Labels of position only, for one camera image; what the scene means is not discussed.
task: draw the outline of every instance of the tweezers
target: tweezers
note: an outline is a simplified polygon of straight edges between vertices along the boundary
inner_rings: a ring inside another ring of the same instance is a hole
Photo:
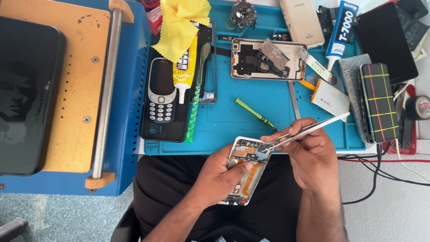
[[[287,139],[287,140],[285,140],[285,141],[283,141],[283,142],[281,142],[281,143],[279,143],[279,144],[277,144],[277,145],[275,145],[275,146],[272,146],[272,147],[270,147],[270,148],[268,148],[268,149],[265,149],[265,150],[263,150],[263,151],[261,151],[261,152],[266,152],[266,151],[268,151],[268,150],[270,150],[270,149],[274,149],[274,148],[276,148],[276,147],[279,147],[279,146],[281,146],[281,145],[284,145],[284,144],[286,144],[286,143],[289,143],[289,142],[291,142],[291,141],[293,141],[293,140],[297,140],[297,139],[299,139],[299,138],[301,138],[301,137],[303,137],[303,136],[305,136],[305,135],[307,135],[307,134],[309,134],[309,133],[311,133],[311,132],[314,132],[315,130],[317,130],[317,129],[319,129],[319,128],[322,128],[322,127],[324,127],[324,126],[326,126],[326,125],[328,125],[328,124],[331,124],[331,123],[333,123],[333,122],[335,122],[335,121],[337,121],[337,120],[339,120],[339,119],[346,118],[346,117],[348,117],[348,116],[349,116],[349,114],[350,114],[349,112],[346,112],[346,113],[344,113],[344,114],[342,114],[342,115],[339,115],[339,116],[336,116],[336,117],[329,118],[329,119],[327,119],[327,120],[325,120],[325,121],[322,121],[322,122],[319,122],[319,123],[317,123],[317,124],[313,124],[313,125],[311,125],[311,126],[304,127],[304,128],[302,128],[301,130],[299,130],[299,132],[298,132],[296,135],[294,135],[294,136],[290,136],[289,134],[286,134],[286,135],[281,136],[281,137],[279,137],[279,138],[277,138],[277,139],[274,139],[274,140],[272,140],[272,141],[262,143],[262,144],[260,145],[260,147],[261,147],[262,145],[264,145],[264,144],[274,143],[274,142],[276,142],[276,141],[281,140],[281,139],[282,139],[282,138],[284,138],[284,137],[288,137],[288,139]]]

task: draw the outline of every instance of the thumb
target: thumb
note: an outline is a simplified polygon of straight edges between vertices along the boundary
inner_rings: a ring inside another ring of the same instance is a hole
[[[237,164],[229,171],[224,173],[227,181],[231,181],[234,185],[240,181],[240,179],[253,167],[253,164],[249,161]]]
[[[297,162],[301,164],[303,162],[312,161],[313,154],[305,150],[297,141],[293,140],[289,145],[283,147],[284,151]]]

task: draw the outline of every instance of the white cable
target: white cable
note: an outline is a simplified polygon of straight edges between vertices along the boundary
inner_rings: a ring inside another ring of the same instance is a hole
[[[399,158],[399,160],[401,161],[401,160],[402,160],[402,158],[400,157],[399,141],[398,141],[398,139],[396,139],[396,151],[397,151],[397,157],[398,157],[398,158]],[[412,168],[408,167],[407,165],[405,165],[405,163],[400,162],[400,164],[401,164],[404,168],[406,168],[406,169],[408,169],[408,170],[412,171],[413,173],[417,174],[418,176],[420,176],[420,177],[422,177],[422,178],[426,179],[427,181],[430,181],[430,179],[428,179],[426,176],[424,176],[423,174],[419,173],[418,171],[416,171],[416,170],[414,170],[414,169],[412,169]]]
[[[406,82],[405,86],[402,87],[400,90],[397,91],[397,94],[394,96],[393,101],[395,101],[401,94],[402,92],[404,92],[406,90],[406,88],[412,84],[412,82],[414,81],[414,79],[409,80],[408,82]]]

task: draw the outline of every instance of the screwdriver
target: screwdriver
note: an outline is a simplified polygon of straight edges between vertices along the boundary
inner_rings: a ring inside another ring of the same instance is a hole
[[[256,111],[252,110],[252,108],[248,107],[248,105],[246,105],[244,102],[242,102],[239,98],[236,98],[236,100],[234,101],[234,103],[239,104],[242,108],[246,109],[247,111],[249,111],[250,113],[252,113],[255,117],[257,117],[260,122],[262,122],[263,124],[271,127],[273,133],[278,132],[278,129],[275,128],[275,126],[273,126],[273,124],[270,123],[270,121],[268,121],[265,117],[259,115]]]

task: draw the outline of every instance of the yellow cloth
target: yellow cloth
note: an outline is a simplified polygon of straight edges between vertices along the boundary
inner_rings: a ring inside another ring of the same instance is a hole
[[[160,41],[152,47],[176,63],[190,47],[198,29],[190,20],[209,25],[211,5],[207,0],[161,0]]]

